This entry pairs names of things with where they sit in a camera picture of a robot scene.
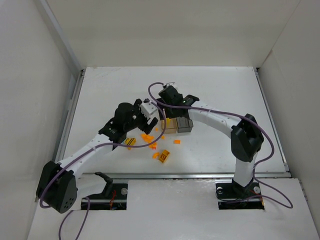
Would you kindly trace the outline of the yellow lego plate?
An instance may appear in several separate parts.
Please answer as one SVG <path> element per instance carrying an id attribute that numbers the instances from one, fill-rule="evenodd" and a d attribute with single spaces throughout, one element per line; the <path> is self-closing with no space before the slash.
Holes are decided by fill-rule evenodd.
<path id="1" fill-rule="evenodd" d="M 166 118 L 166 127 L 172 129 L 174 127 L 173 120 L 171 118 Z"/>

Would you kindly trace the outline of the orange rectangular lego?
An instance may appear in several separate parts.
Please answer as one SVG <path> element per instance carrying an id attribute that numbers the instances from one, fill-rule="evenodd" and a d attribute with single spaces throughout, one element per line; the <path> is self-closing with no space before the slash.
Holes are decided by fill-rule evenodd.
<path id="1" fill-rule="evenodd" d="M 173 141 L 173 143 L 176 144 L 176 145 L 180 145 L 180 144 L 181 144 L 181 141 L 178 140 L 178 139 L 175 139 L 175 140 Z"/>

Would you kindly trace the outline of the yellow lego brick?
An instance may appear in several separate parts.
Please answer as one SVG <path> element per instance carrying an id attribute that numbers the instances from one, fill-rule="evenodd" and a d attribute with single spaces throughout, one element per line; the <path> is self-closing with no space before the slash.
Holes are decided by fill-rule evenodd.
<path id="1" fill-rule="evenodd" d="M 168 160 L 168 158 L 169 158 L 169 156 L 170 156 L 170 152 L 168 151 L 168 150 L 163 150 L 162 151 L 162 153 L 158 156 L 158 160 L 161 162 L 161 163 L 165 163 L 167 160 Z"/>

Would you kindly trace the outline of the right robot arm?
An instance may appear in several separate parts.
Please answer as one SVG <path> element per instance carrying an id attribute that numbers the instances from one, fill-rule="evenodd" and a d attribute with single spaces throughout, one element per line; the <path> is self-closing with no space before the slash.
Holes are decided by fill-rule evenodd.
<path id="1" fill-rule="evenodd" d="M 236 158 L 232 188 L 236 199 L 244 199 L 249 194 L 253 182 L 253 169 L 264 137 L 256 127 L 256 119 L 247 114 L 245 119 L 218 114 L 198 97 L 183 96 L 172 85 L 166 85 L 158 93 L 157 99 L 164 107 L 168 118 L 185 117 L 212 127 L 230 138 L 231 152 Z"/>

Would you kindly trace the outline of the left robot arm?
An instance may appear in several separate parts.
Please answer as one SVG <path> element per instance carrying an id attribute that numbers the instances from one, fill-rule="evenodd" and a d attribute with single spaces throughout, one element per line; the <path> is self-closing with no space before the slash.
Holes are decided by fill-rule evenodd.
<path id="1" fill-rule="evenodd" d="M 77 198 L 91 195 L 107 197 L 113 188 L 111 177 L 96 172 L 92 183 L 83 183 L 80 181 L 82 174 L 117 147 L 127 147 L 124 141 L 128 132 L 139 129 L 149 134 L 158 123 L 154 116 L 158 110 L 155 103 L 143 102 L 139 98 L 134 104 L 122 102 L 114 116 L 85 146 L 59 162 L 46 163 L 36 190 L 40 207 L 53 208 L 63 214 Z"/>

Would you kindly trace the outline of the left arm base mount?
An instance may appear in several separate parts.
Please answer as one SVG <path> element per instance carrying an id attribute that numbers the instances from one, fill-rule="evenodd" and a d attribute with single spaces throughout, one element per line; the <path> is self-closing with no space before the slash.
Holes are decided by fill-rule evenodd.
<path id="1" fill-rule="evenodd" d="M 88 196 L 89 209 L 93 211 L 123 211 L 127 209 L 128 183 L 114 183 L 108 195 L 104 193 Z"/>

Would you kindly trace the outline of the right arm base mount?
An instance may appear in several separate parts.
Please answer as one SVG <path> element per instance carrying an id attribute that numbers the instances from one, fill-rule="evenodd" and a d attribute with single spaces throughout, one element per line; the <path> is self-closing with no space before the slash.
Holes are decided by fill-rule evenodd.
<path id="1" fill-rule="evenodd" d="M 261 189 L 253 182 L 246 190 L 236 188 L 232 182 L 215 184 L 215 196 L 219 210 L 264 210 L 264 202 L 260 197 Z"/>

